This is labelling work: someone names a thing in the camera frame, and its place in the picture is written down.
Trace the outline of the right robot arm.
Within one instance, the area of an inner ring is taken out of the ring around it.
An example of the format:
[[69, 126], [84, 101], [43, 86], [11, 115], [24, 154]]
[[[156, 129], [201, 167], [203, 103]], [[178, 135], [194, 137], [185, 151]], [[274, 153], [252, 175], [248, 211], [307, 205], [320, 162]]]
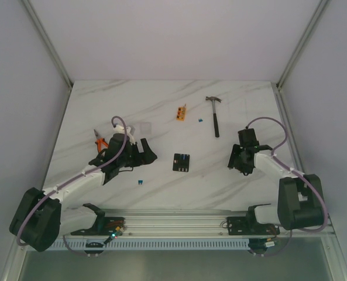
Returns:
[[257, 234], [267, 224], [307, 232], [320, 231], [326, 227], [328, 210], [319, 177], [288, 167], [276, 159], [269, 145], [259, 143], [254, 129], [239, 131], [238, 138], [239, 143], [233, 145], [228, 168], [236, 169], [244, 176], [258, 170], [277, 185], [277, 203], [248, 208], [246, 229]]

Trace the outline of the orange fuse holder block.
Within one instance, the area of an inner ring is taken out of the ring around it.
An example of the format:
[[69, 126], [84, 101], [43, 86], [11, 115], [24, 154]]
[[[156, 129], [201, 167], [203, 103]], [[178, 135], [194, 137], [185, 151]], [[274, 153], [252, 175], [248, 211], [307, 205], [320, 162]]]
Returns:
[[184, 121], [185, 120], [185, 116], [186, 116], [186, 111], [187, 111], [186, 105], [183, 105], [182, 107], [178, 107], [176, 120]]

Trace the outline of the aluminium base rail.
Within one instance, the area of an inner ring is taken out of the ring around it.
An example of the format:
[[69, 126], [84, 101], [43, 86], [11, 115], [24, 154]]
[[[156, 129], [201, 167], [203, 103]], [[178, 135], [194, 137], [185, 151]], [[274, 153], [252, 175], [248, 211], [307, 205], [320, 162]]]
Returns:
[[229, 210], [105, 210], [107, 217], [123, 217], [123, 238], [228, 238], [227, 217], [244, 217]]

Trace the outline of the clear plastic fuse box cover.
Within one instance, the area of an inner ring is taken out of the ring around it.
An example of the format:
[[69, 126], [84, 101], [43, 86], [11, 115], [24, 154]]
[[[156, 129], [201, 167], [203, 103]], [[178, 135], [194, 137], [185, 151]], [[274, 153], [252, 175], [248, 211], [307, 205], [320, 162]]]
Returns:
[[150, 135], [152, 133], [152, 123], [151, 122], [141, 122], [140, 123], [140, 133], [142, 135]]

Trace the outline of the orange handled pliers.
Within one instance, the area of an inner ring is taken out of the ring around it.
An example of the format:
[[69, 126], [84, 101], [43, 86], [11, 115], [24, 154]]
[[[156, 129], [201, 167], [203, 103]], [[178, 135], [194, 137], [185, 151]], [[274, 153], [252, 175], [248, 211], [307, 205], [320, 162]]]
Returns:
[[103, 149], [108, 148], [108, 143], [105, 141], [105, 139], [99, 134], [99, 132], [94, 129], [94, 135], [96, 137], [95, 144], [97, 146], [97, 151], [100, 152]]

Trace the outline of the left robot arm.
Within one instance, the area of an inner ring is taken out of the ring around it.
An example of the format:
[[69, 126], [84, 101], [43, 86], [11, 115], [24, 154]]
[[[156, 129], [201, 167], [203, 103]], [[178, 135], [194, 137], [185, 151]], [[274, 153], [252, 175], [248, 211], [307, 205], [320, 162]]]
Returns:
[[43, 252], [59, 236], [109, 234], [105, 212], [92, 203], [82, 203], [81, 198], [106, 185], [126, 168], [157, 160], [147, 140], [140, 142], [142, 151], [129, 136], [116, 133], [78, 175], [53, 187], [27, 190], [9, 226], [17, 244]]

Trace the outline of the black fuse box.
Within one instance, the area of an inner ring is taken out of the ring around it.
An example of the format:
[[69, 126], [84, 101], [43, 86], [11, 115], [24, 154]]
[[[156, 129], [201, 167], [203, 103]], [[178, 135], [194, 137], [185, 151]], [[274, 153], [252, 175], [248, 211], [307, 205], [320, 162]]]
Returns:
[[190, 155], [175, 153], [173, 159], [173, 171], [175, 172], [189, 172]]

